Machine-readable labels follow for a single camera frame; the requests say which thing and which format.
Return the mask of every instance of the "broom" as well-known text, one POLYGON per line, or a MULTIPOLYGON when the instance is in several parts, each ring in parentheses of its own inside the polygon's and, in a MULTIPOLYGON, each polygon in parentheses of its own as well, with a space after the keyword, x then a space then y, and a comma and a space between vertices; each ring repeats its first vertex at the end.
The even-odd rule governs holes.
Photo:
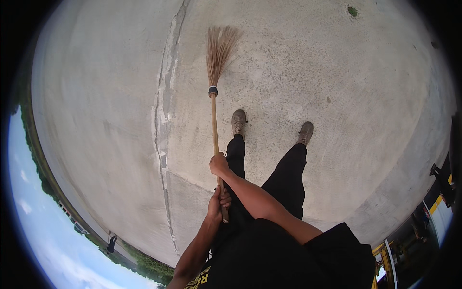
MULTIPOLYGON (((208 74, 208 96, 212 99, 212 129, 213 129, 213 152, 218 155, 220 149, 218 147, 218 132, 217 132, 217 109, 215 98, 218 95, 218 79, 225 69, 225 64, 229 60, 233 48, 240 37, 239 30, 236 28, 226 27, 211 27, 208 29, 207 39, 207 74, 208 74)), ((217 176, 217 184, 220 185, 223 195, 224 187, 223 180, 217 176)), ((221 207, 223 223, 228 223, 228 209, 221 207)))

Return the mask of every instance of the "broom bristles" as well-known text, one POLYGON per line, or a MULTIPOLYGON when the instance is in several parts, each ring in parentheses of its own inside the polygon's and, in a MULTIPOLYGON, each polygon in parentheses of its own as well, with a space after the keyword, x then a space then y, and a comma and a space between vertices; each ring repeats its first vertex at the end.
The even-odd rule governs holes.
POLYGON ((225 64, 233 53, 241 33, 237 28, 211 27, 208 29, 207 40, 207 73, 208 85, 216 86, 225 64))

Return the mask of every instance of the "blue sky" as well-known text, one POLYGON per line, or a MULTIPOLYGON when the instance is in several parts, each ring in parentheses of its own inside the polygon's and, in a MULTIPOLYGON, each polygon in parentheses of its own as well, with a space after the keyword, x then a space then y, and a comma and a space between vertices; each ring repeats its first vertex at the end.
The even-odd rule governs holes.
POLYGON ((26 238, 56 288, 156 288, 157 284, 114 264, 42 191, 25 131, 21 110, 11 117, 8 160, 13 199, 26 238))

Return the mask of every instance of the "broom handle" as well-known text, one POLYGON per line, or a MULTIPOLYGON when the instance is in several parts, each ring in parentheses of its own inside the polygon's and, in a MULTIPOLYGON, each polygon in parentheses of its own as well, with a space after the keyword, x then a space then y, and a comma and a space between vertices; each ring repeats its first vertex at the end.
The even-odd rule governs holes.
MULTIPOLYGON (((218 155, 220 149, 218 147, 218 131, 217 131, 217 107, 215 105, 216 94, 212 93, 212 129, 213 129, 213 153, 218 155)), ((217 176, 217 185, 220 185, 220 196, 225 193, 223 180, 217 176)), ((221 206, 221 214, 223 216, 223 223, 229 222, 228 208, 221 206)))

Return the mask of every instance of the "pavement crack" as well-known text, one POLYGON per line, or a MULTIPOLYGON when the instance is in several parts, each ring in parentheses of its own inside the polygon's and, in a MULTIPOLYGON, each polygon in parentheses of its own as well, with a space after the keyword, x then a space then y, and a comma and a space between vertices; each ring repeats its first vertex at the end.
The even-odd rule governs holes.
POLYGON ((164 190, 164 201, 165 209, 167 213, 167 222, 169 224, 170 236, 175 247, 175 253, 180 256, 178 248, 176 246, 175 234, 173 232, 171 213, 170 213, 170 202, 169 192, 167 189, 167 146, 165 141, 160 141, 159 138, 162 135, 168 135, 170 124, 168 117, 168 110, 170 108, 170 100, 173 95, 172 89, 172 75, 175 73, 175 65, 177 63, 178 54, 178 41, 182 30, 182 25, 186 15, 186 8, 188 7, 190 0, 183 0, 180 9, 173 17, 167 39, 165 40, 164 51, 162 53, 162 61, 160 65, 159 79, 158 79, 158 90, 157 90, 157 102, 154 108, 154 121, 155 121, 155 137, 153 140, 160 169, 160 178, 162 182, 162 188, 164 190))

